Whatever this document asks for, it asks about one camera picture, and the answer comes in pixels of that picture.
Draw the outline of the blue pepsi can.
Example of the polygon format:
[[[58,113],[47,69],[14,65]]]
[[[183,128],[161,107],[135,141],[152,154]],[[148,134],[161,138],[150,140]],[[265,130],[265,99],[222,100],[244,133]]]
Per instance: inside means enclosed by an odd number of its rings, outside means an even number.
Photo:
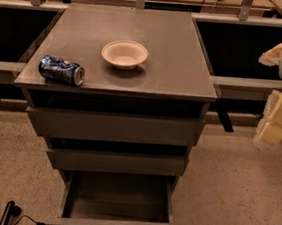
[[[75,86],[81,86],[85,76],[84,68],[76,62],[67,62],[48,55],[41,59],[38,70],[44,78]]]

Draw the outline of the grey drawer cabinet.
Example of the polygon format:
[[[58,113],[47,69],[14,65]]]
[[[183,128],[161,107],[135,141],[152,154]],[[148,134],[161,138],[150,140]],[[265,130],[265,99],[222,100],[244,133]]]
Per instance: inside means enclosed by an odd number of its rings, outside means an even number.
[[[189,13],[69,5],[16,84],[66,186],[48,225],[176,225],[216,98]]]

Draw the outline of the grey open bottom drawer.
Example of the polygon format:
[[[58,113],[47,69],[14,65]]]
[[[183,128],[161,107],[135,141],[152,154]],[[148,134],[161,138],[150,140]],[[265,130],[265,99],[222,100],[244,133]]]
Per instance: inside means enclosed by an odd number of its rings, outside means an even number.
[[[47,225],[175,225],[166,176],[75,171]]]

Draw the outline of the grey middle drawer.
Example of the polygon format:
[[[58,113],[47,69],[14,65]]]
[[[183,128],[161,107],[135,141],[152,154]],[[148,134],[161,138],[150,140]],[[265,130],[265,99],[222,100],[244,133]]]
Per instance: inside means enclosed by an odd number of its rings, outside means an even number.
[[[181,176],[185,157],[139,153],[50,149],[47,155],[54,169],[109,173]]]

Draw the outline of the grey top drawer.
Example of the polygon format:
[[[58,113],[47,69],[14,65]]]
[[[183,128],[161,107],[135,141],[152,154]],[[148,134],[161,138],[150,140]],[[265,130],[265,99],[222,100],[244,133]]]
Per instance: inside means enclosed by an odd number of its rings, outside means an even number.
[[[195,145],[204,123],[197,119],[28,108],[36,134],[63,139]]]

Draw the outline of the white paper bowl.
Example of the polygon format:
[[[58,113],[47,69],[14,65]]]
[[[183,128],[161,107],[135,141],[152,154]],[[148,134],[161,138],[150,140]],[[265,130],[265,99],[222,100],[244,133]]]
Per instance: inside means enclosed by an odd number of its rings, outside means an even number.
[[[101,54],[115,68],[131,70],[148,58],[148,50],[135,41],[112,41],[106,44]]]

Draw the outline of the black device on floor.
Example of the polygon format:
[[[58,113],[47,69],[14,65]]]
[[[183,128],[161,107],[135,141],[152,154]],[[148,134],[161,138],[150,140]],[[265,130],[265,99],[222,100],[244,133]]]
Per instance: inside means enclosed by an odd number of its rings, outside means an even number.
[[[3,215],[0,219],[0,225],[9,225],[12,217],[19,216],[21,214],[21,208],[15,204],[14,201],[10,200],[4,208]]]

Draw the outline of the grey metal railing frame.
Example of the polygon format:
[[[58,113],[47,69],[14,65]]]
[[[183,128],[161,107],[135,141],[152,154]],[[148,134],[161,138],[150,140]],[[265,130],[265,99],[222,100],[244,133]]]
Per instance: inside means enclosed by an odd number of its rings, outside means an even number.
[[[249,24],[251,25],[265,25],[265,26],[278,26],[281,28],[280,24],[282,21],[276,22],[268,19],[250,19],[248,18],[248,13],[251,8],[251,2],[253,0],[243,0],[241,1],[241,8],[239,11],[238,19],[234,17],[223,17],[200,15],[193,17],[194,21],[197,22],[213,22],[219,23],[219,21],[224,22],[225,24],[242,25]],[[86,77],[85,83],[81,88],[70,87],[70,84],[64,82],[57,83],[55,81],[45,79],[40,76],[37,66],[37,60],[39,61],[38,54],[34,51],[39,45],[46,45],[46,40],[50,40],[51,32],[55,34],[56,28],[59,28],[57,20],[61,23],[59,17],[61,15],[66,15],[67,12],[71,12],[72,6],[61,5],[61,4],[51,4],[46,3],[38,7],[38,5],[32,5],[31,3],[24,2],[23,0],[0,0],[0,9],[5,12],[13,13],[14,11],[19,13],[21,12],[20,17],[21,21],[23,18],[24,25],[30,25],[30,12],[39,12],[40,15],[44,14],[43,12],[57,12],[56,17],[51,23],[50,27],[45,27],[41,33],[41,38],[36,39],[28,48],[25,55],[21,58],[19,62],[10,62],[2,61],[0,62],[0,85],[16,85],[20,89],[21,94],[23,93],[24,97],[28,101],[28,106],[37,106],[44,109],[56,109],[60,113],[61,111],[71,111],[72,113],[78,112],[76,114],[84,114],[93,116],[93,117],[102,117],[116,119],[122,117],[127,118],[141,118],[144,119],[147,117],[156,117],[156,118],[171,118],[175,116],[176,119],[184,120],[204,120],[198,119],[199,112],[202,112],[200,117],[204,118],[204,114],[207,111],[210,100],[208,98],[197,99],[190,98],[188,96],[182,95],[157,95],[150,93],[135,93],[134,90],[125,92],[121,90],[112,90],[107,89],[109,86],[103,85],[105,89],[96,89],[86,87],[86,82],[94,82],[95,79],[100,79],[100,76],[96,76],[92,81],[90,81],[92,75],[96,75],[96,68],[92,69],[92,65],[96,67],[97,62],[93,61],[90,66],[86,66]],[[124,89],[127,86],[126,83],[133,82],[134,84],[139,83],[141,78],[138,78],[138,82],[135,81],[136,77],[145,77],[145,68],[138,66],[133,68],[130,72],[116,71],[110,63],[106,63],[106,60],[99,58],[102,67],[100,69],[105,70],[105,77],[110,77],[111,86],[109,88],[116,88],[117,85],[122,85],[119,89]],[[210,70],[210,75],[213,76],[213,70]],[[248,78],[239,78],[239,77],[220,77],[213,76],[212,81],[214,82],[214,87],[219,87],[221,95],[219,98],[236,98],[236,99],[247,99],[247,100],[256,100],[261,101],[265,99],[263,97],[264,92],[269,93],[273,88],[277,90],[282,89],[282,81],[277,80],[267,80],[267,79],[248,79]]]

